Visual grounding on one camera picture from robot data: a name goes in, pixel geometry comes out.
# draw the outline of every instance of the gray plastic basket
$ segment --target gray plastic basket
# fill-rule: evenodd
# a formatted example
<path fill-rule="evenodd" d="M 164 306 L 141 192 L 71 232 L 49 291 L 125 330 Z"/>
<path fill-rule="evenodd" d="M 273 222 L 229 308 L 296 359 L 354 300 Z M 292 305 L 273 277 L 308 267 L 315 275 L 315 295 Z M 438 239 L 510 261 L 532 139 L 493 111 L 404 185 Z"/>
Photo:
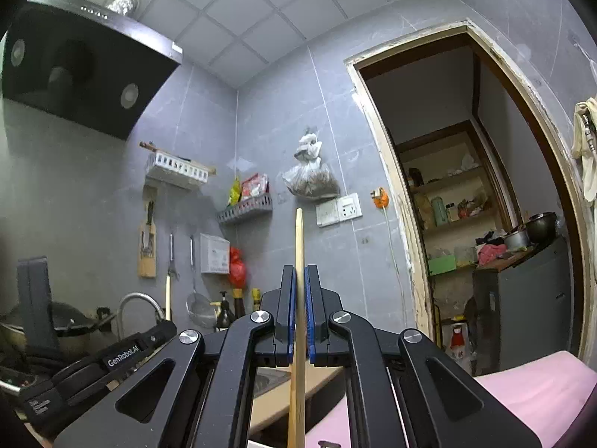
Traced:
<path fill-rule="evenodd" d="M 236 205 L 226 207 L 222 212 L 218 212 L 217 216 L 220 224 L 236 224 L 255 215 L 271 212 L 272 210 L 272 198 L 269 192 L 267 192 L 259 197 L 251 197 L 250 199 L 238 202 Z"/>

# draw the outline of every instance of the gray refrigerator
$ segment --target gray refrigerator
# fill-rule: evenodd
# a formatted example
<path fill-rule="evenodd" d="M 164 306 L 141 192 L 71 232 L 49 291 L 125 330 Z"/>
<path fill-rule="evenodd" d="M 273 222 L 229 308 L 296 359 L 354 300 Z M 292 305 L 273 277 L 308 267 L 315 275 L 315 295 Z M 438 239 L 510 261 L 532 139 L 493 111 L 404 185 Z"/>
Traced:
<path fill-rule="evenodd" d="M 568 348 L 572 287 L 563 237 L 502 271 L 475 270 L 473 291 L 477 374 L 517 367 Z"/>

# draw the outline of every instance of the curved metal faucet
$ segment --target curved metal faucet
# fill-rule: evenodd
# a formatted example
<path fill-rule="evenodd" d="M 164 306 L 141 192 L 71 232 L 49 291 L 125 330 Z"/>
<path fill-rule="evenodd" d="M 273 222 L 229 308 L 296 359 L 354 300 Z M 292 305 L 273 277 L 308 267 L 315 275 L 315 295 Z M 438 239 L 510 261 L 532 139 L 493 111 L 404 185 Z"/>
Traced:
<path fill-rule="evenodd" d="M 159 303 L 154 300 L 152 297 L 147 295 L 146 293 L 139 293 L 139 292 L 132 292 L 126 295 L 122 300 L 120 300 L 120 305 L 118 305 L 118 314 L 116 316 L 116 329 L 118 331 L 118 340 L 122 340 L 124 334 L 124 326 L 122 324 L 122 311 L 124 310 L 124 306 L 131 301 L 132 299 L 139 298 L 140 300 L 145 300 L 148 302 L 154 309 L 157 318 L 160 320 L 165 320 L 165 315 L 163 314 L 162 307 L 159 306 Z"/>

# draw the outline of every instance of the blue gripper pad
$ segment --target blue gripper pad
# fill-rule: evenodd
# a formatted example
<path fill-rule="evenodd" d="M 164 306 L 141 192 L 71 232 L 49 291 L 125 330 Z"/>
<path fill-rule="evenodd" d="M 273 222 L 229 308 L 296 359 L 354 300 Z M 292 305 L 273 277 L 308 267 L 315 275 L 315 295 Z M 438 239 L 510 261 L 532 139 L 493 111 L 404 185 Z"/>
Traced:
<path fill-rule="evenodd" d="M 315 364 L 315 319 L 313 316 L 313 301 L 311 297 L 311 283 L 309 271 L 304 269 L 304 303 L 307 309 L 307 346 L 309 347 L 309 362 Z"/>
<path fill-rule="evenodd" d="M 293 268 L 293 280 L 290 286 L 290 322 L 288 328 L 288 364 L 294 359 L 294 328 L 296 325 L 296 299 L 297 299 L 297 271 Z"/>

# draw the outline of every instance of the black range hood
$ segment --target black range hood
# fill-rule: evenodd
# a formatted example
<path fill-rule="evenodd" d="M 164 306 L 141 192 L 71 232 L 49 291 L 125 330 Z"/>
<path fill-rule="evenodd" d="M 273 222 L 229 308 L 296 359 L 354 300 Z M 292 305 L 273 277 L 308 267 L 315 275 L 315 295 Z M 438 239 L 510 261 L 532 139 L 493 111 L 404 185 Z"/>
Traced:
<path fill-rule="evenodd" d="M 181 64 L 151 28 L 86 0 L 28 0 L 8 29 L 4 97 L 122 140 Z"/>

